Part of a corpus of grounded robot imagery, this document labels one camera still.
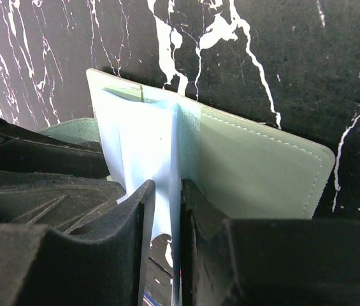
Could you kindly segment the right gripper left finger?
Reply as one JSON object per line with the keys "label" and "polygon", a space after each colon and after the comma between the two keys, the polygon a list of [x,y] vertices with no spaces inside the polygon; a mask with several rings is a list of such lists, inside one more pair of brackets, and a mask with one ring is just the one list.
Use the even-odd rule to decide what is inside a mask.
{"label": "right gripper left finger", "polygon": [[67,235],[0,224],[0,305],[141,305],[155,184]]}

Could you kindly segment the green card holder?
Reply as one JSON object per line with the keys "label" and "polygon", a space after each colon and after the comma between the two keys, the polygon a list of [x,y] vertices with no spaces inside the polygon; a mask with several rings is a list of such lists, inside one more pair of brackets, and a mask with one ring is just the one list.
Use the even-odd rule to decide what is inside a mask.
{"label": "green card holder", "polygon": [[153,237],[178,236],[182,179],[230,217],[313,216],[335,163],[329,148],[96,69],[87,71],[87,81],[94,117],[42,133],[100,143],[112,179],[128,194],[153,180]]}

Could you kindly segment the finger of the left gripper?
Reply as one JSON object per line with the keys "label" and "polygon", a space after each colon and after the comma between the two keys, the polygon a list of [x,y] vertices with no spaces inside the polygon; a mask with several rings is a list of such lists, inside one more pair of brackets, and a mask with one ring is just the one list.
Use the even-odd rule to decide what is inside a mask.
{"label": "finger of the left gripper", "polygon": [[124,194],[106,179],[0,170],[0,223],[73,231],[109,212]]}
{"label": "finger of the left gripper", "polygon": [[0,118],[0,170],[59,173],[103,179],[109,175],[103,153],[10,124]]}

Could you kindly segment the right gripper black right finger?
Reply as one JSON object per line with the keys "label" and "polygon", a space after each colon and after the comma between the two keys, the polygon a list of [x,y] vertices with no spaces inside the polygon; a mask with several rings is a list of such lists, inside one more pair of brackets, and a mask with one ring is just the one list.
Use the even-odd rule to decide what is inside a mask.
{"label": "right gripper black right finger", "polygon": [[184,305],[360,305],[360,222],[226,216],[182,182]]}

